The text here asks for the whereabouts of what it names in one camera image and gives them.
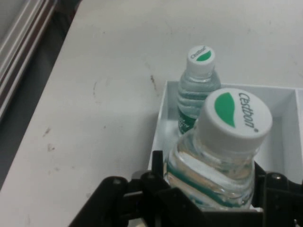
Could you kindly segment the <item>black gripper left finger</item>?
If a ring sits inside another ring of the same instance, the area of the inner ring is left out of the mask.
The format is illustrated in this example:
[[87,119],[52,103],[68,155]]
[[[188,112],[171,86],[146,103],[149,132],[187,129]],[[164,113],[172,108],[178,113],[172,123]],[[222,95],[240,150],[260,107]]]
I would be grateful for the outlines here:
[[148,227],[199,227],[201,211],[163,179],[163,152],[152,153],[152,169],[138,179],[104,179],[70,223],[71,227],[126,227],[141,218]]

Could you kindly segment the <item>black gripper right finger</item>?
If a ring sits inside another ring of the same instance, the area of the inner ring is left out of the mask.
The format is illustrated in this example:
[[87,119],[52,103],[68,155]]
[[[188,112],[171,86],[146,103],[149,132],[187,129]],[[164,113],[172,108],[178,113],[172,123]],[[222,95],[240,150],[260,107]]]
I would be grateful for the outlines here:
[[285,175],[266,172],[254,164],[255,180],[251,205],[262,209],[263,227],[301,227],[303,225],[303,184]]

